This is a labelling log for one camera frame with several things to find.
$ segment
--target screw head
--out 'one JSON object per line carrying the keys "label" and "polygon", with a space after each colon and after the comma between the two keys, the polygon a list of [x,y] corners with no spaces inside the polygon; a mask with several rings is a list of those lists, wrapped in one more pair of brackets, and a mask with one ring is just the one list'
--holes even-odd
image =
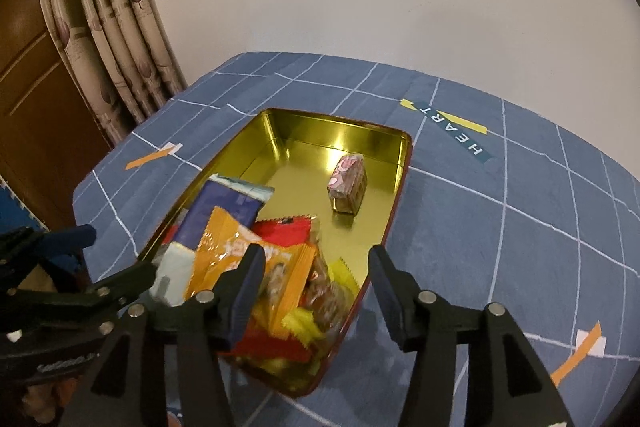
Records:
{"label": "screw head", "polygon": [[500,302],[492,302],[491,304],[489,304],[489,312],[492,315],[495,315],[496,317],[500,317],[501,315],[504,315],[504,312],[506,311],[505,307],[500,304]]}
{"label": "screw head", "polygon": [[437,298],[438,296],[430,290],[423,290],[418,293],[418,301],[424,302],[425,304],[433,304]]}
{"label": "screw head", "polygon": [[215,295],[211,290],[202,290],[201,292],[196,293],[196,301],[206,304],[213,300]]}
{"label": "screw head", "polygon": [[100,331],[100,333],[103,335],[108,335],[109,333],[111,333],[111,331],[113,331],[114,327],[115,324],[113,324],[111,321],[106,321],[98,326],[98,331]]}
{"label": "screw head", "polygon": [[140,317],[144,312],[145,307],[140,303],[132,304],[129,306],[129,310],[127,310],[130,317]]}

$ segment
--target yellow wrapper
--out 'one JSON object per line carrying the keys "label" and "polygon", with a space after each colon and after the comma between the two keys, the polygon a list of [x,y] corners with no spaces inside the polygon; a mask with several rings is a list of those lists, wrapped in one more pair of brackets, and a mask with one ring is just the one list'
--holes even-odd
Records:
{"label": "yellow wrapper", "polygon": [[266,257],[264,279],[252,314],[272,337],[286,339],[289,330],[282,326],[282,319],[298,306],[317,247],[306,243],[287,248],[272,245],[218,206],[196,250],[185,299],[212,289],[223,272],[238,267],[251,243],[261,245]]}

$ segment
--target blue tablecloth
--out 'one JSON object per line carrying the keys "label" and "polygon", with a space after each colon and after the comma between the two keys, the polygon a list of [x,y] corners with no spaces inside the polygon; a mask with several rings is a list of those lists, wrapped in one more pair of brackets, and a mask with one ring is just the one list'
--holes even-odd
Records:
{"label": "blue tablecloth", "polygon": [[[466,135],[483,164],[401,99],[488,128]],[[640,363],[640,207],[636,180],[609,157],[535,113],[470,87],[401,68],[320,55],[249,53],[204,75],[139,126],[82,181],[78,223],[92,279],[130,266],[200,168],[267,107],[324,112],[404,129],[411,161],[387,248],[423,288],[457,305],[497,300],[551,372],[597,321],[604,356],[560,384],[578,427],[599,425]],[[167,142],[175,156],[126,171]],[[376,426],[398,422],[414,361],[388,337],[369,291],[320,387],[293,401],[224,368],[239,426]],[[461,426],[466,352],[460,347],[452,425]],[[176,405],[174,357],[169,397]]]}

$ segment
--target curtain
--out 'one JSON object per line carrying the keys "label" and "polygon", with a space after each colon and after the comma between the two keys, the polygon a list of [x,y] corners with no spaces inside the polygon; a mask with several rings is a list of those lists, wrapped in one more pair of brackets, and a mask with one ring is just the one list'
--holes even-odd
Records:
{"label": "curtain", "polygon": [[150,0],[40,0],[49,33],[117,144],[183,89]]}

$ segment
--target wooden door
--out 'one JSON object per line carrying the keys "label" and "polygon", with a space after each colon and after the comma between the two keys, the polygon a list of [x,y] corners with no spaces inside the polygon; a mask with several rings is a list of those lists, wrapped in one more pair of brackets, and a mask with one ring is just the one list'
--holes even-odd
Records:
{"label": "wooden door", "polygon": [[110,150],[45,26],[39,0],[0,0],[0,175],[50,229]]}

